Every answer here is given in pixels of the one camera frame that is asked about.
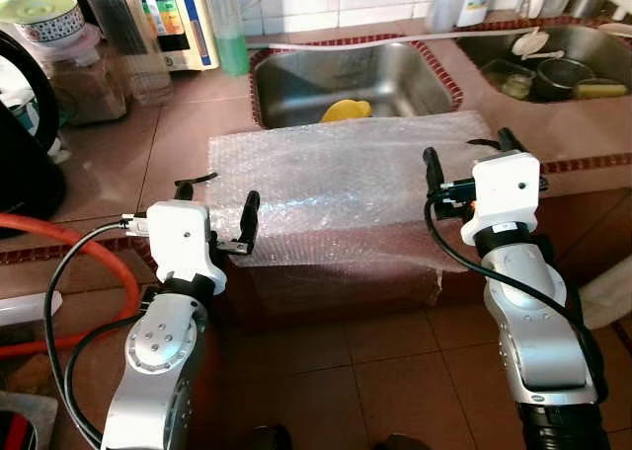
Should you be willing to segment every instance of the sink basin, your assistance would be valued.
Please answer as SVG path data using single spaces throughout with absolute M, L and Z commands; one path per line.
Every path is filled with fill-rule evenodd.
M 632 50 L 618 37 L 583 26 L 551 26 L 541 30 L 550 36 L 542 52 L 564 50 L 566 58 L 586 64 L 595 73 L 595 77 L 616 80 L 625 85 L 628 91 L 632 88 Z M 463 37 L 456 43 L 479 68 L 495 59 L 502 59 L 535 71 L 542 59 L 522 61 L 512 54 L 512 46 L 519 37 L 520 35 Z M 499 89 L 498 83 L 491 85 Z M 535 103 L 549 102 L 538 99 L 533 90 L 526 100 Z
M 422 43 L 273 53 L 251 83 L 255 119 L 267 128 L 318 122 L 342 99 L 367 100 L 373 116 L 419 116 L 454 111 L 462 98 Z

